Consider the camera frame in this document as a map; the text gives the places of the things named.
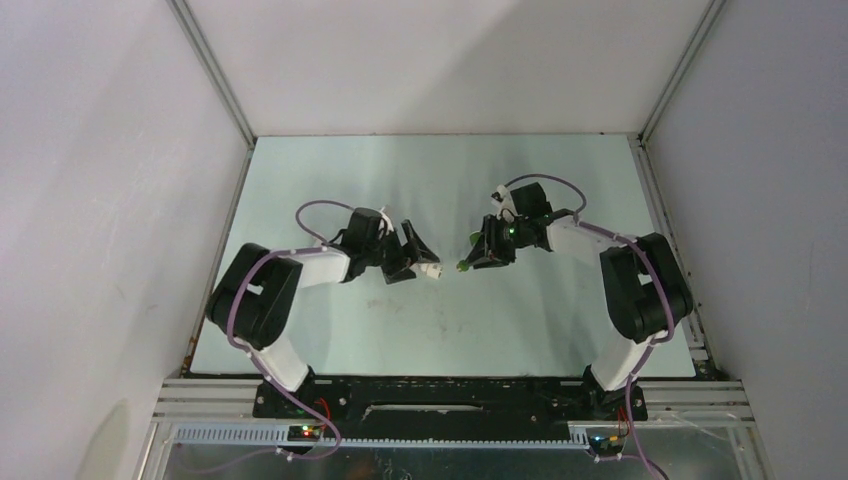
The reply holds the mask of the green plastic faucet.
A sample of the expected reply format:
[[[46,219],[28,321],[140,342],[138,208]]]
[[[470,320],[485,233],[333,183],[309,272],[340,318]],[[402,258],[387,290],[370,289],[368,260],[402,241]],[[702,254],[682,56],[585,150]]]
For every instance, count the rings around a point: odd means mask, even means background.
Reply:
[[[458,261],[456,269],[458,272],[467,272],[473,268],[473,265],[481,258],[483,249],[483,234],[481,231],[474,231],[469,235],[470,250]]]

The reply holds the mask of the white elbow fitting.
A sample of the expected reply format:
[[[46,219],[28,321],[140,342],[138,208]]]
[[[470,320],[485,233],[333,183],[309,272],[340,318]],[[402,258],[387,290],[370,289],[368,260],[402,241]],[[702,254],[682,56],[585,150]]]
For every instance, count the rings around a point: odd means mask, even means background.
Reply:
[[[439,279],[443,274],[441,263],[421,263],[418,264],[418,269],[423,275],[432,279]]]

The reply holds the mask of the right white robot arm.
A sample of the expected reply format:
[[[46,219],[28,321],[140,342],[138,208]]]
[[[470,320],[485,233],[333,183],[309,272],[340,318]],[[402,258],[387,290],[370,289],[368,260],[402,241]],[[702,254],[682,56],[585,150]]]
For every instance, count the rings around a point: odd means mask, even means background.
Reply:
[[[556,210],[540,185],[542,175],[524,174],[497,186],[495,211],[470,236],[471,251],[460,271],[505,267],[528,247],[569,255],[600,268],[605,303],[614,333],[588,367],[581,392],[585,411],[606,418],[622,403],[620,390],[632,385],[653,349],[670,342],[694,300],[669,241],[660,233],[616,233],[583,219],[579,206]]]

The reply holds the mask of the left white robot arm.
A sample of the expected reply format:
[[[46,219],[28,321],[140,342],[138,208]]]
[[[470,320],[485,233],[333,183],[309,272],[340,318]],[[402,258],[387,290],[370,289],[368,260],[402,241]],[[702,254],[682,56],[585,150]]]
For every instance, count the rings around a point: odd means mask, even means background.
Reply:
[[[377,268],[386,284],[437,279],[443,265],[408,220],[394,225],[383,210],[358,207],[335,237],[298,249],[240,247],[213,290],[204,316],[242,351],[266,381],[280,388],[278,404],[304,416],[316,403],[305,382],[311,367],[284,333],[296,294],[310,287],[345,284]]]

